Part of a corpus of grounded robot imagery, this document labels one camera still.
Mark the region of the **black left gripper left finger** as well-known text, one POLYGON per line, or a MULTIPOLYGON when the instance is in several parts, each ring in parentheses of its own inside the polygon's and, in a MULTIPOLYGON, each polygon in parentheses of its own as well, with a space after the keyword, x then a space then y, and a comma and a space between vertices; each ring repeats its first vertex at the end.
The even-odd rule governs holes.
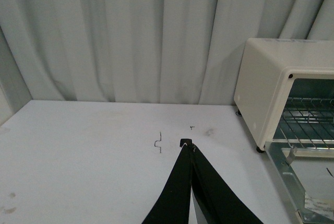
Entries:
POLYGON ((191 139, 181 139, 181 152, 166 184, 143 223, 188 223, 193 165, 191 139))

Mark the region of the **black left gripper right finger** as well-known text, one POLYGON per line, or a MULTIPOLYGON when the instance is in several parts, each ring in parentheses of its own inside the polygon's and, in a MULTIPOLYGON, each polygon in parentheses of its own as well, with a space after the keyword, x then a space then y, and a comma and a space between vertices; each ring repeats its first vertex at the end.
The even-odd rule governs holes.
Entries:
POLYGON ((212 164, 192 146, 192 188, 207 223, 262 223, 237 197, 212 164))

